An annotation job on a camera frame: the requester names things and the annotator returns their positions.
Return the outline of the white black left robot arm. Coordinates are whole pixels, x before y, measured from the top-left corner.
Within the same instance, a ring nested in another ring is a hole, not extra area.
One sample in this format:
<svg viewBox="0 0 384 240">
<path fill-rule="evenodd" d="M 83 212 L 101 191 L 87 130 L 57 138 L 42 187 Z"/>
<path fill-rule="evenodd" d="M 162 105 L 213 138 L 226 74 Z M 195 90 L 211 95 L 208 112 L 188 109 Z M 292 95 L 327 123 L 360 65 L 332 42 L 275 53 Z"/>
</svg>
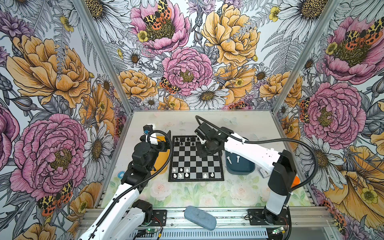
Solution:
<svg viewBox="0 0 384 240">
<path fill-rule="evenodd" d="M 156 130 L 154 125 L 145 125 L 143 132 L 114 197 L 80 240 L 124 240 L 151 221 L 153 206 L 139 200 L 139 195 L 170 162 L 174 145 L 171 132 Z"/>
</svg>

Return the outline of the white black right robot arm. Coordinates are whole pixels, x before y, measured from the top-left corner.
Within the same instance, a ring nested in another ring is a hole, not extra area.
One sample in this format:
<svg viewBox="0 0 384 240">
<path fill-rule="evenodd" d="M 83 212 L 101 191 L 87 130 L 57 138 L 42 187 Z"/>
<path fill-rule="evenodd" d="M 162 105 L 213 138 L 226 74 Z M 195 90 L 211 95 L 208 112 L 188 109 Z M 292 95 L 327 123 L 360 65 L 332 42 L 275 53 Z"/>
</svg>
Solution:
<svg viewBox="0 0 384 240">
<path fill-rule="evenodd" d="M 227 151 L 235 154 L 238 161 L 240 158 L 248 160 L 267 173 L 270 197 L 262 216 L 265 222 L 274 224 L 289 201 L 292 184 L 297 176 L 292 154 L 287 150 L 278 152 L 262 147 L 230 129 L 222 127 L 215 130 L 206 123 L 200 124 L 195 134 L 201 142 L 201 147 L 198 149 L 200 157 Z"/>
</svg>

